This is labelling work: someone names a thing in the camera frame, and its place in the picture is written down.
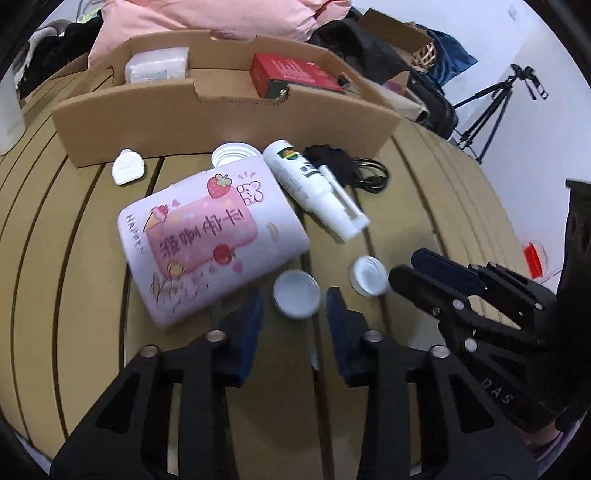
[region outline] blue cloth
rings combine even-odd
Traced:
[[[418,25],[427,31],[435,43],[437,61],[427,72],[427,78],[433,83],[443,86],[452,78],[474,65],[478,60],[472,57],[464,47],[451,35]]]

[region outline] ice cream illustration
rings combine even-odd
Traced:
[[[166,216],[168,215],[168,206],[167,205],[160,205],[159,207],[154,207],[144,225],[144,232],[146,230],[151,229],[153,226],[159,225],[166,220]]]

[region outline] pink package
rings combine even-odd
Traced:
[[[261,158],[203,171],[135,202],[118,226],[134,281],[161,326],[310,247]]]

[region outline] bottle cap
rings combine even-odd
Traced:
[[[388,271],[377,258],[364,255],[351,266],[349,281],[360,295],[377,297],[388,289]]]
[[[224,143],[213,151],[212,165],[215,168],[223,167],[229,163],[251,157],[262,158],[262,155],[261,152],[259,152],[255,147],[247,143]]]
[[[275,280],[273,302],[286,317],[306,319],[320,308],[320,287],[306,272],[287,270]]]

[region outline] black luggage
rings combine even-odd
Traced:
[[[411,69],[408,79],[408,88],[425,102],[429,110],[429,115],[420,124],[447,140],[457,126],[456,111],[446,100],[443,91],[425,76],[425,73]]]

